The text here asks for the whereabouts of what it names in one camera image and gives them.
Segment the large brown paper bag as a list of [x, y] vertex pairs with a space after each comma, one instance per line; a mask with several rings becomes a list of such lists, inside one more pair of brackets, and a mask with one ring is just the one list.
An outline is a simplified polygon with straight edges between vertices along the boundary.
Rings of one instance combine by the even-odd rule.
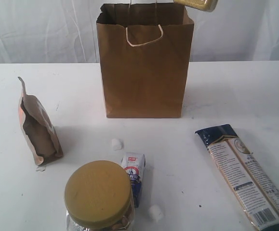
[[96, 21], [108, 118], [179, 118], [194, 21], [177, 3], [105, 3]]

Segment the clear jar with yellow lid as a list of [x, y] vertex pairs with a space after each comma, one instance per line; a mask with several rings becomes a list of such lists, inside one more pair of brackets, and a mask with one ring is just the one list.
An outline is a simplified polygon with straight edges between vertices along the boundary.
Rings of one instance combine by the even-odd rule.
[[135, 217], [127, 172], [107, 160], [89, 162], [68, 179], [64, 202], [68, 231], [131, 231]]

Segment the white marshmallow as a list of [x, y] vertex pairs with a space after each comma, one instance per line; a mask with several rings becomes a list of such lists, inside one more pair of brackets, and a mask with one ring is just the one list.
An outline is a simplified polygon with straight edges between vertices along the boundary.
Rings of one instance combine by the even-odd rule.
[[158, 205], [152, 205], [149, 208], [148, 213], [154, 222], [159, 222], [164, 217], [164, 213]]
[[118, 138], [113, 138], [111, 140], [111, 148], [114, 151], [123, 149], [123, 141], [121, 139], [118, 139]]

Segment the yellow millet bottle white cap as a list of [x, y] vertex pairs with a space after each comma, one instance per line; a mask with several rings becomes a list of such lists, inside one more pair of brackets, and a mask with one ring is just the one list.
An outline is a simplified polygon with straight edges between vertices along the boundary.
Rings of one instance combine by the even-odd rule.
[[173, 1], [174, 3], [181, 4], [204, 12], [212, 12], [218, 3], [218, 0], [173, 0]]

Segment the blue white milk carton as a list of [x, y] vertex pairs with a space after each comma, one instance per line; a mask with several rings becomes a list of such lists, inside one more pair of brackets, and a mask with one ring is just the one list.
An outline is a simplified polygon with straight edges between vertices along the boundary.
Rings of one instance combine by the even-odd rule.
[[131, 181], [133, 192], [133, 200], [135, 208], [139, 207], [142, 188], [143, 176], [146, 166], [146, 158], [144, 154], [126, 153], [122, 159], [121, 167], [126, 171]]

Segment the white marshmallow upper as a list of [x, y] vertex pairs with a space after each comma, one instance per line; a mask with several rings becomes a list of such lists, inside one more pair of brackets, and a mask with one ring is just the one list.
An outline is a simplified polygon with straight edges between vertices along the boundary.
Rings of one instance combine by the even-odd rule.
[[113, 138], [111, 140], [111, 148], [114, 151], [123, 149], [123, 141], [121, 139], [118, 139], [118, 138]]

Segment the open brown kraft pouch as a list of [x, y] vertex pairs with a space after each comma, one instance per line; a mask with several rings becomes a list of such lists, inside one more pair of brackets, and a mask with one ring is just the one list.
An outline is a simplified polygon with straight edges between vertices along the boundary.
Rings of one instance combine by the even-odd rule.
[[64, 156], [61, 144], [48, 114], [34, 95], [26, 92], [25, 82], [18, 77], [22, 93], [18, 104], [20, 128], [37, 166]]

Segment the white marshmallow lower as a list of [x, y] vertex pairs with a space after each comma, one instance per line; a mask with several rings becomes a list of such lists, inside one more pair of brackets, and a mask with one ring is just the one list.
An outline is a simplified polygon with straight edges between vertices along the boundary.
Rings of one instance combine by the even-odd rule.
[[154, 222], [159, 222], [164, 217], [164, 213], [158, 205], [152, 205], [149, 208], [148, 213]]

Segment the torn paper scrap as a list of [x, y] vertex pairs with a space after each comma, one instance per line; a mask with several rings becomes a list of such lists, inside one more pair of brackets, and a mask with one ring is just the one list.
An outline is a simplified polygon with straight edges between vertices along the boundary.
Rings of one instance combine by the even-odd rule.
[[46, 165], [37, 166], [36, 172], [44, 172], [46, 170]]

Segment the long noodle package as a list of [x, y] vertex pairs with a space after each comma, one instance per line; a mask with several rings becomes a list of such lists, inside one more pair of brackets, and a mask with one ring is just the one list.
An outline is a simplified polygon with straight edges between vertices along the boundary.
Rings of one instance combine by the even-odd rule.
[[257, 231], [279, 231], [279, 190], [229, 125], [197, 130], [227, 185]]

